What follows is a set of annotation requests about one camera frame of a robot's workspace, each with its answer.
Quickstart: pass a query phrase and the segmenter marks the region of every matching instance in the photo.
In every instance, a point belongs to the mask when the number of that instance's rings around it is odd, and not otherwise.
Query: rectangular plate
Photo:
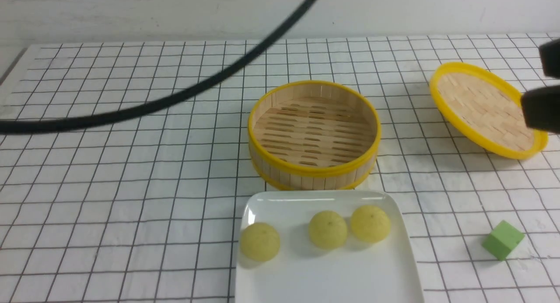
[[[320,211],[338,212],[346,223],[362,205],[378,205],[391,233],[374,245],[348,233],[346,244],[322,251],[308,237]],[[360,190],[265,192],[248,200],[241,230],[255,222],[280,234],[280,252],[258,264],[238,251],[235,297],[243,303],[423,303],[416,261],[396,202],[386,193]]]

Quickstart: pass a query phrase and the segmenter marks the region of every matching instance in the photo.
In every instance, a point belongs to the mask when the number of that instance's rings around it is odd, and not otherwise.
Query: black cord
[[[92,116],[64,118],[56,120],[42,120],[35,122],[28,121],[13,121],[13,120],[0,120],[0,134],[34,134],[34,133],[52,133],[52,132],[65,132],[68,130],[84,129],[114,122],[122,122],[124,120],[133,119],[136,117],[144,116],[153,112],[169,108],[177,103],[183,102],[192,98],[216,84],[226,80],[250,62],[255,60],[260,54],[266,51],[274,42],[282,37],[300,18],[309,10],[309,8],[316,2],[316,0],[304,0],[300,6],[290,14],[280,26],[276,28],[270,35],[268,35],[260,44],[255,46],[245,56],[238,59],[228,68],[218,72],[214,76],[186,88],[176,94],[171,94],[165,98],[160,98],[146,104],[126,108],[124,110],[106,112],[103,114],[96,114]]]

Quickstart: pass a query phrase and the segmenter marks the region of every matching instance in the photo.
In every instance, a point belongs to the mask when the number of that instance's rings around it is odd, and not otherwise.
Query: green foam block
[[[524,234],[506,221],[500,222],[482,242],[482,247],[504,261],[514,248],[523,240]]]

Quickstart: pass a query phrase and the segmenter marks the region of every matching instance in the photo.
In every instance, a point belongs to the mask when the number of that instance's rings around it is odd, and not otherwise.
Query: table
[[[488,68],[521,91],[544,77],[536,46],[560,34],[282,40],[194,100],[85,132],[2,137],[0,303],[234,302],[238,226],[266,185],[248,153],[258,98],[297,80],[358,90],[382,121],[360,189],[402,210],[428,303],[560,302],[560,139],[530,160],[470,142],[436,109],[440,64]],[[256,44],[32,46],[4,119],[129,108],[222,70]],[[498,263],[480,243],[505,219],[526,238]]]

